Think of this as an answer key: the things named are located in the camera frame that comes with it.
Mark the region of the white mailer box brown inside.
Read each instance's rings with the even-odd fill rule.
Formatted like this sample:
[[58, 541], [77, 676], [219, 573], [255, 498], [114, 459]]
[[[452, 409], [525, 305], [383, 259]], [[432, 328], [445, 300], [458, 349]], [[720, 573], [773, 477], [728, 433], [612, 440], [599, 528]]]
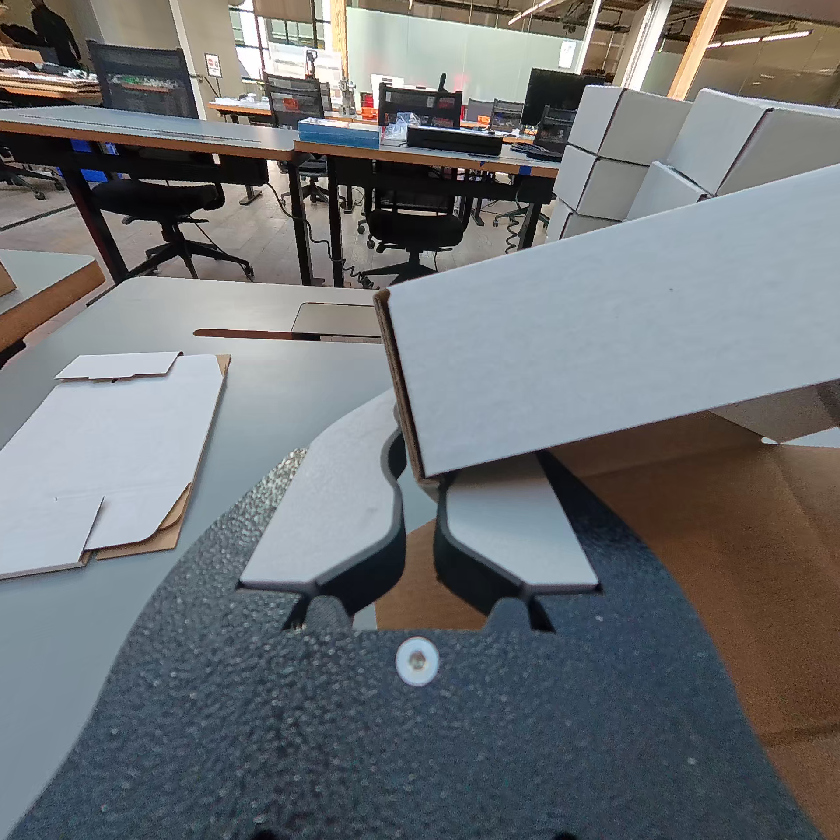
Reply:
[[442, 644], [413, 827], [838, 838], [837, 247], [835, 164], [379, 294], [415, 477], [539, 456], [600, 582]]

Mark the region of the wooden column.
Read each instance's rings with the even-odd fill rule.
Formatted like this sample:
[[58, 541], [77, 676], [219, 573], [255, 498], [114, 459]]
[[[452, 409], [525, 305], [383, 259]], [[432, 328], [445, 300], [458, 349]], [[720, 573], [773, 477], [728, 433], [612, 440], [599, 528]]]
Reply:
[[705, 2], [686, 51], [668, 89], [668, 98], [675, 100], [686, 99], [712, 37], [718, 29], [721, 16], [727, 4], [727, 0]]

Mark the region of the blue flat box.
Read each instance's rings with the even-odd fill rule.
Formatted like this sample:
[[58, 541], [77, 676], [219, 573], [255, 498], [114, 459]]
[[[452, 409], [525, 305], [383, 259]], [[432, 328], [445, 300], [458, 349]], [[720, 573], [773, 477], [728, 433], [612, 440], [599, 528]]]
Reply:
[[307, 118], [298, 122], [297, 132], [305, 143], [369, 150], [380, 147], [379, 127], [362, 121]]

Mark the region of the folded white cardboard box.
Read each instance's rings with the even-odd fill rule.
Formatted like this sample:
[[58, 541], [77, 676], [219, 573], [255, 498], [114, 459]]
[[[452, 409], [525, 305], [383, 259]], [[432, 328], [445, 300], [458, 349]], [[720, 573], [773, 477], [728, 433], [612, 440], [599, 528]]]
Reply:
[[666, 164], [724, 196], [839, 162], [839, 110], [701, 89]]
[[598, 157], [637, 165], [665, 161], [692, 104], [631, 88], [584, 88], [569, 143]]
[[624, 221], [649, 166], [607, 159], [568, 144], [554, 191], [576, 213]]
[[629, 212], [626, 206], [617, 219], [597, 216], [587, 216], [578, 213], [564, 200], [557, 198], [552, 210], [549, 225], [545, 234], [547, 244], [583, 235], [596, 230], [610, 228], [622, 223]]
[[626, 222], [694, 205], [713, 197], [703, 187], [685, 177], [677, 169], [661, 161], [653, 161], [639, 187]]

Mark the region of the grey desk with wood edge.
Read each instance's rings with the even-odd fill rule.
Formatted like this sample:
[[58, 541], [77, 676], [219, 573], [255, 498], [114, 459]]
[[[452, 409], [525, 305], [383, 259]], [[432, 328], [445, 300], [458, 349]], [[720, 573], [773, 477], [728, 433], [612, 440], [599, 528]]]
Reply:
[[343, 253], [342, 214], [339, 188], [378, 186], [382, 182], [371, 166], [376, 161], [411, 165], [429, 165], [457, 172], [453, 180], [425, 181], [411, 185], [405, 179], [394, 179], [392, 187], [416, 193], [436, 193], [455, 197], [455, 214], [462, 222], [464, 234], [469, 215], [479, 201], [499, 200], [524, 208], [520, 225], [509, 231], [507, 252], [532, 247], [543, 207], [553, 199], [553, 185], [558, 174], [557, 164], [541, 164], [527, 155], [503, 151], [497, 157], [458, 154], [440, 150], [419, 150], [405, 145], [385, 145], [377, 150], [349, 148], [338, 145], [305, 143], [296, 139], [294, 149], [301, 157], [323, 155], [328, 166], [329, 240], [324, 241], [332, 268], [331, 284], [342, 288], [351, 278], [359, 279], [365, 271], [378, 269], [353, 268]]

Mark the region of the long grey office desk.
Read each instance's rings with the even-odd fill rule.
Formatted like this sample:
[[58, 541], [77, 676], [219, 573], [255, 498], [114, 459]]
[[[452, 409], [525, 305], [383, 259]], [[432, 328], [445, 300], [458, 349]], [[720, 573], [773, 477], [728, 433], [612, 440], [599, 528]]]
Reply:
[[[267, 185], [269, 161], [302, 160], [298, 132], [289, 129], [88, 106], [3, 109], [1, 123], [2, 148], [16, 162], [60, 170], [117, 285], [172, 259], [198, 278], [195, 256], [238, 264], [253, 280], [247, 260], [186, 239], [181, 226], [222, 207], [224, 184]], [[103, 212], [160, 225], [163, 245], [128, 268]]]

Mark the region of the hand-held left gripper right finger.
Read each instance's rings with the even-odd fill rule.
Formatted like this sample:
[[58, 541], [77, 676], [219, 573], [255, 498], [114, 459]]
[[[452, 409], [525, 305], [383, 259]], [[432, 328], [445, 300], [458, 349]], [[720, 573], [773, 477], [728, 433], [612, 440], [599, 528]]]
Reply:
[[535, 454], [459, 469], [440, 480], [434, 567], [451, 592], [486, 616], [503, 599], [535, 613], [540, 597], [600, 588]]

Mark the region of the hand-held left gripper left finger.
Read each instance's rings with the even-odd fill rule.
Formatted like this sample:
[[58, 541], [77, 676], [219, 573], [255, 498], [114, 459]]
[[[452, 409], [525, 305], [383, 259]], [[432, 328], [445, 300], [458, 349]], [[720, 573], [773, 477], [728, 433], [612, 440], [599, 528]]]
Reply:
[[406, 562], [403, 431], [393, 389], [308, 447], [238, 579], [253, 592], [324, 596], [350, 618], [389, 592]]

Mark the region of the flat white cardboard sheet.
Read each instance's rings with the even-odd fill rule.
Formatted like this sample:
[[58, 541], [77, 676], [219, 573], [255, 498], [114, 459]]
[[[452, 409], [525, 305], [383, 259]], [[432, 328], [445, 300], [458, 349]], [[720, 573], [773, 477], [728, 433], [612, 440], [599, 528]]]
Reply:
[[169, 550], [228, 354], [79, 355], [2, 447], [2, 581]]

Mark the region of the black computer monitor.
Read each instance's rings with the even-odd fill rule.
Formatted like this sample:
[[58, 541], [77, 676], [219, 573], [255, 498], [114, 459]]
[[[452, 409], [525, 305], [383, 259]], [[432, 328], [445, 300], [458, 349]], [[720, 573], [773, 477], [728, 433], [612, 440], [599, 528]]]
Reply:
[[531, 68], [520, 125], [523, 128], [537, 127], [546, 108], [575, 111], [586, 86], [604, 84], [604, 75]]

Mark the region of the black flat device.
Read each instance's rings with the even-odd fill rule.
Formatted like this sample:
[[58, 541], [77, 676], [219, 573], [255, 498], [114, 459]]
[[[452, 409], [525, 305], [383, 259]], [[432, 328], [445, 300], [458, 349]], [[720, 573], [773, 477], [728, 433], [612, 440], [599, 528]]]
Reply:
[[501, 154], [504, 142], [501, 136], [487, 132], [410, 125], [406, 129], [406, 146], [419, 150], [497, 157]]

